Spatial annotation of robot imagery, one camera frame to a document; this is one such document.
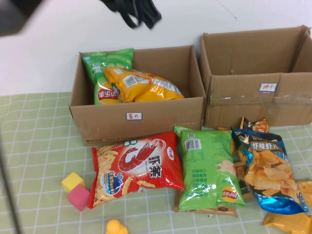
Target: blue logo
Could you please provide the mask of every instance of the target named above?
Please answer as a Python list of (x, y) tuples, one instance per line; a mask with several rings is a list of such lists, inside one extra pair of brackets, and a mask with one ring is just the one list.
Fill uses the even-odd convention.
[(123, 176), (119, 172), (115, 176), (115, 172), (106, 172), (101, 178), (101, 185), (104, 188), (105, 193), (114, 195), (121, 189)]
[(86, 63), (90, 62), (90, 57), (85, 57), (84, 60), (86, 61)]

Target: yellow chip bag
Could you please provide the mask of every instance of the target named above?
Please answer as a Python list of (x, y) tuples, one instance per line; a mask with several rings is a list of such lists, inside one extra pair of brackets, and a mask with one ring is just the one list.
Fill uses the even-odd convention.
[(293, 215), (268, 213), (262, 225), (275, 227), (288, 234), (309, 234), (311, 233), (312, 217), (305, 213)]
[(123, 102), (184, 98), (175, 85), (151, 73), (119, 67), (104, 69), (104, 73), (113, 89), (118, 89), (118, 98)]
[(312, 181), (298, 181), (302, 196), (308, 206), (312, 206)]

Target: black object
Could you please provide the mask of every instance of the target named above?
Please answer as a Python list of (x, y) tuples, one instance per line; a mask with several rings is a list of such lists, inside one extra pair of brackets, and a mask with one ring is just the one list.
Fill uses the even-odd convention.
[[(119, 12), (130, 28), (139, 27), (142, 22), (146, 24), (149, 29), (161, 20), (161, 14), (157, 11), (152, 0), (100, 0), (111, 11)], [(137, 19), (134, 23), (131, 16)]]
[(16, 234), (21, 234), (20, 222), (19, 222), (18, 214), (17, 214), (15, 206), (14, 206), (12, 193), (11, 193), (11, 188), (10, 188), (10, 185), (9, 185), (9, 180), (8, 180), (8, 178), (6, 176), (7, 174), (6, 174), (6, 171), (5, 171), (5, 165), (4, 165), (4, 159), (3, 159), (3, 154), (2, 154), (1, 147), (0, 147), (0, 168), (1, 168), (1, 175), (2, 175), (2, 178), (3, 178), (4, 188), (6, 190), (6, 194), (7, 194), (7, 198), (8, 198), (9, 207), (11, 209), (13, 224), (15, 226), (15, 233)]
[(18, 33), (42, 0), (0, 0), (0, 36)]

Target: white wall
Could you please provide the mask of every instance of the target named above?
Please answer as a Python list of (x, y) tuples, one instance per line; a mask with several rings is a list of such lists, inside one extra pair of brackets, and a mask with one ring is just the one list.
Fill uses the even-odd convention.
[(305, 24), (312, 0), (154, 0), (162, 21), (132, 30), (98, 0), (46, 0), (16, 36), (0, 38), (0, 96), (71, 91), (78, 52), (198, 45), (203, 32)]

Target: shrimp illustration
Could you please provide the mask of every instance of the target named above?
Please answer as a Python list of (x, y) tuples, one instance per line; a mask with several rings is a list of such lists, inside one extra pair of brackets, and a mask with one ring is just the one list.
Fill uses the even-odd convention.
[(137, 148), (130, 148), (127, 150), (119, 160), (119, 168), (124, 171), (130, 171), (134, 169), (136, 166), (140, 165), (144, 160), (146, 160), (154, 151), (154, 149), (159, 145), (159, 143), (163, 142), (163, 140), (155, 139), (151, 143), (149, 140), (146, 140), (146, 143), (142, 147), (142, 149), (138, 152), (137, 156), (133, 155), (130, 161), (126, 162), (126, 157), (129, 153), (134, 152)]

